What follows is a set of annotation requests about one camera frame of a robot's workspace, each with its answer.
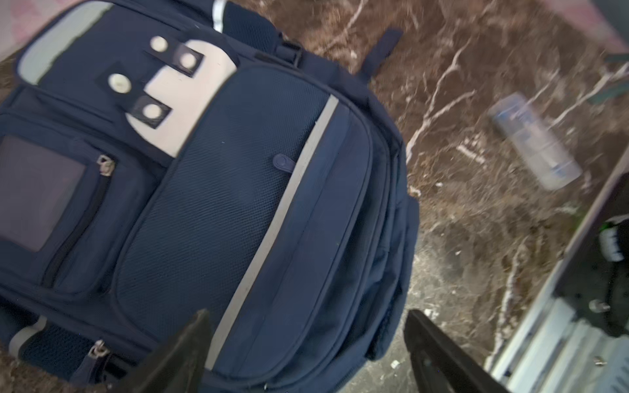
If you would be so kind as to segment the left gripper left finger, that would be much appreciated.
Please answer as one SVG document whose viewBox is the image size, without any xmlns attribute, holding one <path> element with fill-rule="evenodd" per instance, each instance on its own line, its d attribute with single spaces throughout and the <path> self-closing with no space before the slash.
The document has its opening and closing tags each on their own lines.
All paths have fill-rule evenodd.
<svg viewBox="0 0 629 393">
<path fill-rule="evenodd" d="M 212 338 L 209 312 L 201 309 L 177 334 L 114 384 L 110 391 L 199 391 Z"/>
</svg>

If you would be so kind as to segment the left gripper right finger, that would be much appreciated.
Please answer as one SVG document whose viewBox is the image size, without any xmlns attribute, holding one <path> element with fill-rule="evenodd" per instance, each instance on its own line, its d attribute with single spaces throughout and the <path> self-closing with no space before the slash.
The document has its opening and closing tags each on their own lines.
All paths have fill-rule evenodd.
<svg viewBox="0 0 629 393">
<path fill-rule="evenodd" d="M 420 392 L 508 392 L 419 309 L 407 314 L 404 341 Z"/>
</svg>

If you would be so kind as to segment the navy blue backpack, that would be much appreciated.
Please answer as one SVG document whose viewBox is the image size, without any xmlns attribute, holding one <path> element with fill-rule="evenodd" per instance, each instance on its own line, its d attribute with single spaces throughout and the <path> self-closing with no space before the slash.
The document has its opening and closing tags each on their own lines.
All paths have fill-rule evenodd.
<svg viewBox="0 0 629 393">
<path fill-rule="evenodd" d="M 1 105 L 1 345 L 116 382 L 200 310 L 204 392 L 335 392 L 390 347 L 419 206 L 369 82 L 226 1 L 84 1 Z"/>
</svg>

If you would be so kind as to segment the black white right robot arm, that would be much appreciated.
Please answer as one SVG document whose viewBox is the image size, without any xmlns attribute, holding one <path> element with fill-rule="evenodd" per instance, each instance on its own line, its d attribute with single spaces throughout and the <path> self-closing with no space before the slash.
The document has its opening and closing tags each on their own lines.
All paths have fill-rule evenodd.
<svg viewBox="0 0 629 393">
<path fill-rule="evenodd" d="M 611 337 L 628 334 L 628 174 L 578 245 L 555 295 Z"/>
</svg>

